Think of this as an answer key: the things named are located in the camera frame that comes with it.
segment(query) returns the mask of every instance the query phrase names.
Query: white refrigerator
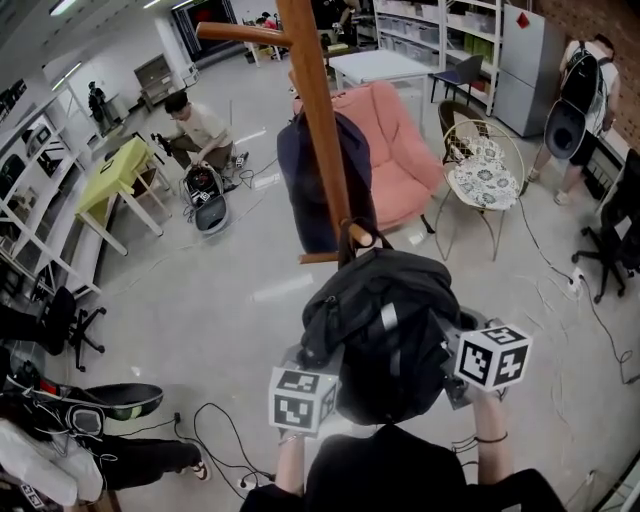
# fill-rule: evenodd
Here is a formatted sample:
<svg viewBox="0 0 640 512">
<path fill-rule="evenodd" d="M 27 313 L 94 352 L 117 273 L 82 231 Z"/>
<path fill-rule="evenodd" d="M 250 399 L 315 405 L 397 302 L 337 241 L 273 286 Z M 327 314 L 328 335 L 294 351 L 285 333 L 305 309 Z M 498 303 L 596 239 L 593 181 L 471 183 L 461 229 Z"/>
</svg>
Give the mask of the white refrigerator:
<svg viewBox="0 0 640 512">
<path fill-rule="evenodd" d="M 493 115 L 522 137 L 544 132 L 560 83 L 566 36 L 542 16 L 504 6 Z"/>
</svg>

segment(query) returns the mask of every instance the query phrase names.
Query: beige t-shirt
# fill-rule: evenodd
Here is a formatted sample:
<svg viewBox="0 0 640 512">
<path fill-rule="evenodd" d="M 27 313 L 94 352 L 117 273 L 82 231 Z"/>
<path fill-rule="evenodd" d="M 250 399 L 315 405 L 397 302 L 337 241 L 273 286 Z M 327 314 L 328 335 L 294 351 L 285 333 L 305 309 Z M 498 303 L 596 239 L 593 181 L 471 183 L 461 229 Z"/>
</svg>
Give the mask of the beige t-shirt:
<svg viewBox="0 0 640 512">
<path fill-rule="evenodd" d="M 191 117 L 188 121 L 176 121 L 178 130 L 186 133 L 200 148 L 204 148 L 213 139 L 218 138 L 223 132 L 226 136 L 218 147 L 228 146 L 233 142 L 231 129 L 216 113 L 197 103 L 191 104 Z"/>
</svg>

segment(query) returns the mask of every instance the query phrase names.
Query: shorts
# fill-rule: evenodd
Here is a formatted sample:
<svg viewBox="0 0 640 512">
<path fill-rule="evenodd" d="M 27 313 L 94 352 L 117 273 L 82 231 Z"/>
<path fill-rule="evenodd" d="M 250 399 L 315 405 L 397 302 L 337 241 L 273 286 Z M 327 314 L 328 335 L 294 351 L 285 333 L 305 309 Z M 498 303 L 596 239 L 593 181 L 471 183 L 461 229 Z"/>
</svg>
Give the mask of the shorts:
<svg viewBox="0 0 640 512">
<path fill-rule="evenodd" d="M 584 167 L 591 161 L 596 147 L 598 147 L 598 138 L 590 131 L 585 131 L 578 151 L 569 159 L 569 162 L 573 165 Z"/>
</svg>

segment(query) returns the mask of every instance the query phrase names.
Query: shelving unit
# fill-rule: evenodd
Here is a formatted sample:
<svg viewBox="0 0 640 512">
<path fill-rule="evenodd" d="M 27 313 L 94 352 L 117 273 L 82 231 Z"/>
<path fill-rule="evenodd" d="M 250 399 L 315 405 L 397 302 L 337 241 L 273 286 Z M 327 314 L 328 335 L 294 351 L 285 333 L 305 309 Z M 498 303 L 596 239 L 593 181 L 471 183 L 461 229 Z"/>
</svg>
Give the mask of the shelving unit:
<svg viewBox="0 0 640 512">
<path fill-rule="evenodd" d="M 485 15 L 491 18 L 487 18 L 487 20 L 492 23 L 495 22 L 495 29 L 492 32 L 488 32 L 479 30 L 477 26 L 468 26 L 468 24 L 477 25 L 480 18 L 476 18 L 475 14 L 468 19 L 465 19 L 465 16 L 453 14 L 451 9 L 454 4 L 465 4 L 468 6 L 468 11 L 477 10 L 478 8 L 486 9 L 487 14 Z M 486 78 L 488 86 L 485 91 L 474 87 L 471 88 L 471 95 L 482 102 L 486 106 L 487 115 L 491 115 L 498 79 L 498 64 L 500 61 L 502 0 L 495 0 L 495 3 L 482 2 L 479 0 L 433 0 L 431 4 L 413 3 L 402 0 L 375 0 L 374 8 L 380 47 L 395 50 L 395 42 L 398 41 L 438 52 L 437 63 L 435 61 L 423 62 L 427 66 L 431 66 L 434 72 L 447 69 L 448 62 L 453 64 L 465 60 L 475 53 L 479 53 L 470 53 L 466 49 L 459 47 L 459 45 L 458 47 L 454 47 L 451 39 L 453 39 L 456 31 L 492 43 L 493 50 L 491 51 L 490 58 L 486 59 L 482 64 L 482 75 Z M 437 26 L 439 30 L 438 42 L 425 41 L 415 37 L 415 35 L 403 33 L 402 31 L 393 30 L 392 28 L 384 26 L 388 23 L 386 20 L 389 19 L 402 20 L 405 23 L 417 24 L 418 26 Z M 393 43 L 391 45 L 385 45 L 385 41 L 388 40 L 391 40 Z M 403 53 L 404 45 L 399 44 L 398 46 Z"/>
<path fill-rule="evenodd" d="M 64 91 L 70 92 L 66 109 L 57 101 Z M 69 115 L 74 102 L 78 108 Z M 11 152 L 20 155 L 22 152 L 16 145 L 22 144 L 22 135 L 34 123 L 44 122 L 51 127 L 49 139 L 25 162 L 11 189 L 0 198 L 0 222 L 12 223 L 19 230 L 17 235 L 0 236 L 0 257 L 32 281 L 44 273 L 41 284 L 50 293 L 71 283 L 71 291 L 80 296 L 89 291 L 100 293 L 93 279 L 102 238 L 84 224 L 74 230 L 76 205 L 87 184 L 82 162 L 87 161 L 85 154 L 91 154 L 85 142 L 89 137 L 84 137 L 84 133 L 75 136 L 83 141 L 71 139 L 74 136 L 72 120 L 76 115 L 83 115 L 95 126 L 67 86 L 31 112 L 0 144 L 0 155 Z M 100 138 L 97 129 L 95 135 Z M 47 176 L 38 158 L 54 144 L 62 153 L 61 160 Z"/>
</svg>

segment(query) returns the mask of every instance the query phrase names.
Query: tiled floor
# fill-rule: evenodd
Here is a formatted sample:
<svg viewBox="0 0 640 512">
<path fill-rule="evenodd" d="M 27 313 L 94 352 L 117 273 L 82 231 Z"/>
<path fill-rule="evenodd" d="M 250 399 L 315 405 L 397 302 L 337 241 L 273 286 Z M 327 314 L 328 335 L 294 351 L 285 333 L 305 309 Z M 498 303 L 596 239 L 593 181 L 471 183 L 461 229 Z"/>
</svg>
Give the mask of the tiled floor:
<svg viewBox="0 0 640 512">
<path fill-rule="evenodd" d="M 205 70 L 189 90 L 192 100 L 208 103 L 224 116 L 232 103 L 236 140 L 265 130 L 240 144 L 251 152 L 248 168 L 255 171 L 275 158 L 276 135 L 291 117 L 288 69 L 288 61 L 265 63 L 257 69 L 236 58 Z M 411 103 L 411 108 L 416 113 L 417 103 Z M 161 109 L 136 122 L 145 135 L 171 128 Z M 425 128 L 429 145 L 440 153 L 435 105 L 428 110 Z M 529 166 L 537 146 L 522 141 L 518 145 Z M 175 162 L 170 169 L 175 183 L 180 169 Z M 276 162 L 259 178 L 278 172 Z M 553 190 L 559 181 L 560 174 L 550 166 L 542 184 L 530 187 L 524 204 L 545 255 L 570 272 L 571 254 L 588 247 L 579 229 L 593 220 L 596 205 L 580 188 L 572 206 L 556 206 Z M 445 193 L 443 187 L 430 204 L 427 217 L 431 221 L 437 200 Z M 183 218 L 184 205 L 176 197 L 168 197 L 170 219 L 151 209 L 165 229 L 159 238 L 126 208 L 118 211 L 113 231 L 129 248 L 129 255 L 122 257 L 107 248 L 100 274 L 104 294 L 89 299 L 109 311 L 93 329 L 107 351 L 102 356 L 88 352 L 88 373 L 73 373 L 73 377 L 80 384 L 142 381 L 164 388 L 159 411 L 138 422 L 117 425 L 120 431 L 154 425 L 180 411 L 186 419 L 181 427 L 191 433 L 195 410 L 213 401 L 233 417 L 253 462 L 273 470 L 277 433 L 267 424 L 266 401 L 271 367 L 286 347 L 299 341 L 302 307 L 336 266 L 298 265 L 301 247 L 281 180 L 275 178 L 260 190 L 242 186 L 229 195 L 229 201 L 232 225 L 204 241 Z M 460 303 L 516 323 L 535 336 L 527 377 L 506 400 L 517 467 L 539 469 L 565 500 L 592 469 L 617 475 L 640 447 L 640 384 L 620 384 L 609 341 L 588 301 L 566 297 L 565 283 L 540 257 L 518 207 L 506 216 L 496 262 L 491 261 L 486 227 L 475 213 L 454 201 L 448 203 L 440 223 L 443 242 L 451 236 L 454 218 L 459 234 L 447 267 Z M 499 217 L 489 215 L 489 220 L 497 226 Z M 398 249 L 440 259 L 433 237 L 425 236 L 420 221 L 395 230 L 389 238 Z M 596 289 L 598 266 L 590 262 L 582 266 Z M 598 306 L 619 353 L 634 349 L 638 342 L 638 304 L 637 285 L 630 281 L 626 297 L 618 299 L 610 293 Z M 629 374 L 638 369 L 638 359 L 627 363 Z M 426 415 L 403 427 L 445 446 L 473 433 L 471 411 L 453 412 L 443 397 Z M 224 417 L 205 411 L 198 429 L 217 456 L 240 463 Z M 173 435 L 168 427 L 147 434 Z M 473 452 L 465 455 L 464 460 L 474 457 Z M 227 474 L 233 482 L 242 476 L 239 471 Z M 594 496 L 602 492 L 599 487 Z M 205 484 L 168 475 L 161 483 L 120 496 L 125 511 L 227 512 L 240 507 L 219 475 Z"/>
</svg>

